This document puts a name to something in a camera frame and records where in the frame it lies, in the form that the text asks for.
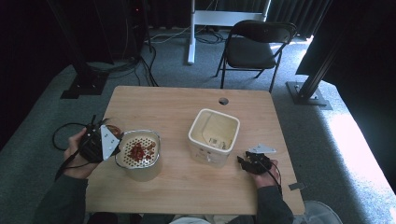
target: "person's right hand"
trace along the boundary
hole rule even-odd
[[[276,178],[276,181],[279,182],[279,173],[276,170],[277,161],[271,160],[271,162],[274,165],[271,167],[270,172]],[[257,189],[262,187],[276,186],[275,180],[268,174],[268,172],[265,172],[262,175],[254,175],[252,173],[250,173],[250,175],[253,177]]]

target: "table top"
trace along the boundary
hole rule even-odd
[[[228,99],[227,105],[219,103]],[[188,132],[195,117],[209,108],[240,120],[233,150],[222,168],[191,158]],[[161,136],[160,174],[149,182],[126,175],[112,157],[90,176],[88,212],[255,215],[257,191],[236,156],[259,143],[276,149],[285,202],[295,215],[304,213],[276,110],[267,91],[212,90],[165,87],[117,87],[105,118],[122,120],[124,131],[146,129]]]

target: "white bin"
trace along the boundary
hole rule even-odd
[[[191,156],[215,167],[224,166],[239,132],[239,119],[202,109],[189,131]]]

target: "white desk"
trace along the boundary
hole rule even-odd
[[[265,21],[271,0],[267,0],[262,13],[230,12],[230,11],[205,11],[195,10],[195,0],[191,0],[191,38],[189,49],[189,64],[195,61],[195,25],[234,26],[239,21],[255,20]]]

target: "human hand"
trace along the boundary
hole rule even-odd
[[[273,166],[269,172],[271,172],[271,174],[276,178],[276,181],[279,182],[279,173],[276,171],[277,161],[271,160],[271,162],[273,163]],[[268,174],[268,172],[265,172],[261,175],[254,175],[252,173],[249,174],[253,177],[257,189],[262,187],[276,186],[275,180]]]
[[[69,137],[69,148],[64,152],[64,159],[67,160],[71,155],[73,155],[78,150],[78,144],[81,140],[81,137],[87,131],[86,128],[83,128],[81,132]],[[64,169],[64,174],[77,178],[77,179],[85,179],[92,171],[98,166],[99,163],[88,163],[79,153],[76,157],[70,161],[67,167],[76,167],[76,168],[67,168]]]

